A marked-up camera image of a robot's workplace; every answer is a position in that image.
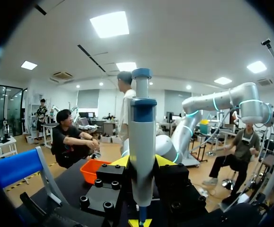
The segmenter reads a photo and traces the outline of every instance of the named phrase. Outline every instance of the ceiling light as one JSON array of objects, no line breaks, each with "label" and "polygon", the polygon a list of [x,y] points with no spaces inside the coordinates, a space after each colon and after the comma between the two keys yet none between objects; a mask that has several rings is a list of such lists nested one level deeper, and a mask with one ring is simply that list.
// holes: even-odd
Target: ceiling light
[{"label": "ceiling light", "polygon": [[253,73],[259,73],[265,71],[267,68],[261,61],[256,61],[247,66],[247,68]]},{"label": "ceiling light", "polygon": [[100,38],[129,34],[124,11],[94,17],[90,22]]},{"label": "ceiling light", "polygon": [[227,79],[225,77],[221,77],[219,79],[216,79],[214,82],[217,83],[217,84],[224,85],[224,84],[229,84],[230,82],[232,82],[232,80],[231,79]]},{"label": "ceiling light", "polygon": [[137,65],[135,62],[123,62],[123,63],[116,63],[116,66],[122,71],[131,72],[137,68]]},{"label": "ceiling light", "polygon": [[36,66],[37,66],[36,64],[31,63],[31,62],[29,62],[29,61],[25,61],[25,62],[21,65],[22,68],[28,69],[28,70],[33,70],[34,68],[36,68]]}]

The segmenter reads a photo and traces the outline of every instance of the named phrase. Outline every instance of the orange bowl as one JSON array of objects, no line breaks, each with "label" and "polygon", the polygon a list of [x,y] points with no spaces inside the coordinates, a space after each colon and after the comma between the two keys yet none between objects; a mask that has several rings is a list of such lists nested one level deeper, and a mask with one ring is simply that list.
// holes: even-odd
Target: orange bowl
[{"label": "orange bowl", "polygon": [[96,171],[102,164],[110,164],[110,162],[91,159],[80,168],[86,182],[91,184],[95,183],[95,180],[97,179]]}]

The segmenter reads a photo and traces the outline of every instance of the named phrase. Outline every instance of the man in black t-shirt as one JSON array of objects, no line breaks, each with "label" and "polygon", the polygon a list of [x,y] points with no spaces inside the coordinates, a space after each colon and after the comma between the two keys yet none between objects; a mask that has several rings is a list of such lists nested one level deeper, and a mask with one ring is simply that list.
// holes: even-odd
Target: man in black t-shirt
[{"label": "man in black t-shirt", "polygon": [[69,110],[59,111],[56,120],[59,125],[53,128],[52,153],[61,167],[69,168],[81,158],[90,155],[91,149],[99,148],[96,139],[72,126]]}]

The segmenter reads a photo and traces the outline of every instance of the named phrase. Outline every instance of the black hair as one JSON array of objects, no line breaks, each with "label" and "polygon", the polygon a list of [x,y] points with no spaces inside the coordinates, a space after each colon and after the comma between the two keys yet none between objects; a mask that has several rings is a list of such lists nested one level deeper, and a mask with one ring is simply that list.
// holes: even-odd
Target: black hair
[{"label": "black hair", "polygon": [[70,110],[64,109],[57,113],[56,121],[60,124],[60,122],[65,121],[71,115]]},{"label": "black hair", "polygon": [[132,73],[122,71],[118,74],[117,79],[122,80],[125,84],[131,85],[132,84]]}]

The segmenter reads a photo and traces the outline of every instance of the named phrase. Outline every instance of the hand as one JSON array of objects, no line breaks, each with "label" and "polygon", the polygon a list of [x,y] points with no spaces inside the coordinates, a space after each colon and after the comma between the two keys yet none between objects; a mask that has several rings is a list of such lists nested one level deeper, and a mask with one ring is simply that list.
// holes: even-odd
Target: hand
[{"label": "hand", "polygon": [[249,149],[251,155],[255,155],[256,154],[256,149],[255,148],[251,148]]},{"label": "hand", "polygon": [[88,146],[90,149],[94,149],[95,145],[94,142],[92,140],[84,140],[85,145]]},{"label": "hand", "polygon": [[99,150],[99,142],[98,142],[98,140],[93,139],[92,141],[93,141],[93,144],[95,146],[95,149]]}]

